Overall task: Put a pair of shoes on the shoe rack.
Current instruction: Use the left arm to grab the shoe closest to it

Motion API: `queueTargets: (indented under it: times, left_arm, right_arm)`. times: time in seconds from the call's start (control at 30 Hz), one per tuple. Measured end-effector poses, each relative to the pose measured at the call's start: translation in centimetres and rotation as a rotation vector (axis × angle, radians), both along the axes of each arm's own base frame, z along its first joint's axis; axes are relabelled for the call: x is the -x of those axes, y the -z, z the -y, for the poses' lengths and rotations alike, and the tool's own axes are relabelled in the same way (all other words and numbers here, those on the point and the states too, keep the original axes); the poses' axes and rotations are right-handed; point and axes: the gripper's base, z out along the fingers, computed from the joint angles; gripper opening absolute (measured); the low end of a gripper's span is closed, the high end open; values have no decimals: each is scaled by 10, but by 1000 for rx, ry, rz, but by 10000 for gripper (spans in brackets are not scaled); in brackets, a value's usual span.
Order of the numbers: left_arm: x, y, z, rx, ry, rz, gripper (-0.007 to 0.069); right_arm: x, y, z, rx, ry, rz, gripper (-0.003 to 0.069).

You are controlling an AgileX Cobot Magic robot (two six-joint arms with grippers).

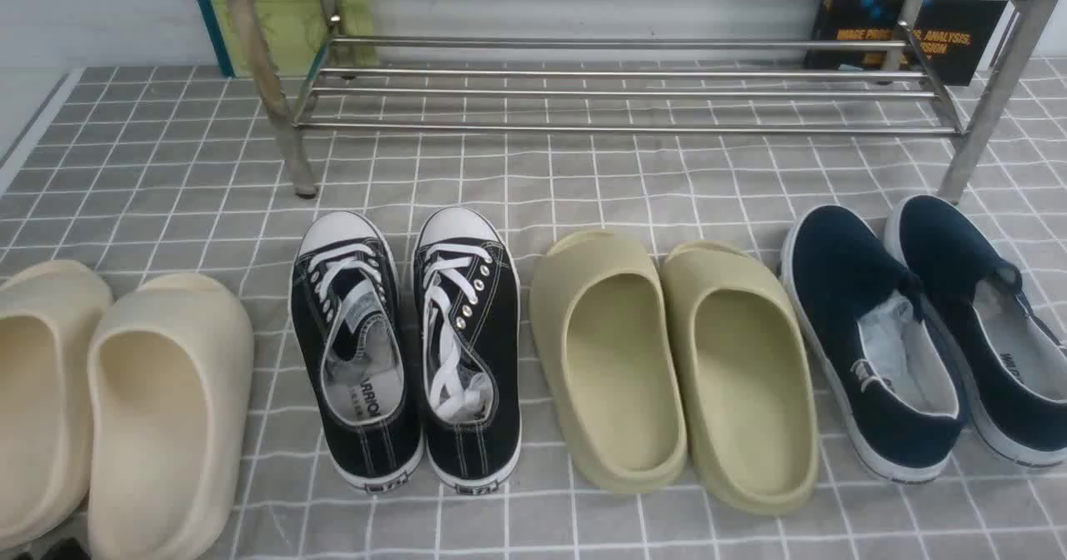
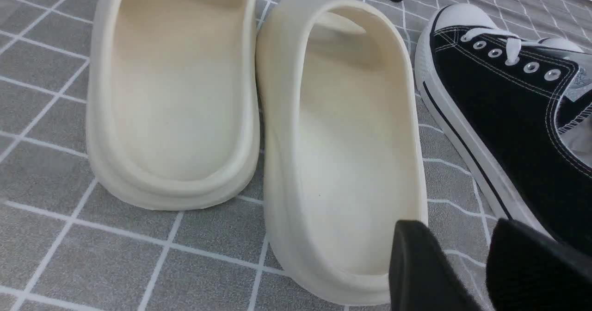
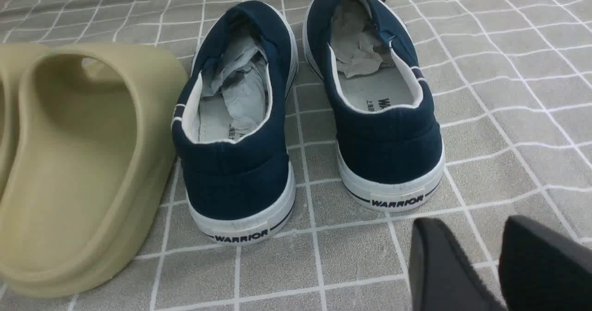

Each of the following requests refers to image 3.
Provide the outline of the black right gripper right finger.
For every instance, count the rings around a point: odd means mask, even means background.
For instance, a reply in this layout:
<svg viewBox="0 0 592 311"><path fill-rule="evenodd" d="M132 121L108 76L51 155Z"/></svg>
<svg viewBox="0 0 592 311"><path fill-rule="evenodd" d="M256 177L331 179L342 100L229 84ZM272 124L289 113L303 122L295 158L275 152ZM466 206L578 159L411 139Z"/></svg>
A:
<svg viewBox="0 0 592 311"><path fill-rule="evenodd" d="M592 252L522 215L505 223L499 279L510 311L589 311Z"/></svg>

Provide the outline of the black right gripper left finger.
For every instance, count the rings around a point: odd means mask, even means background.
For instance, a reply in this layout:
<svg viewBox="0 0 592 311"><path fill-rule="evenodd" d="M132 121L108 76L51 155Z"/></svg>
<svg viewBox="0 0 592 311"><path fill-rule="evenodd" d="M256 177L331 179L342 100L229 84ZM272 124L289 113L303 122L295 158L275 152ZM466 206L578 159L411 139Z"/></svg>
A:
<svg viewBox="0 0 592 311"><path fill-rule="evenodd" d="M414 311L505 311L448 226L437 218L413 222L409 282Z"/></svg>

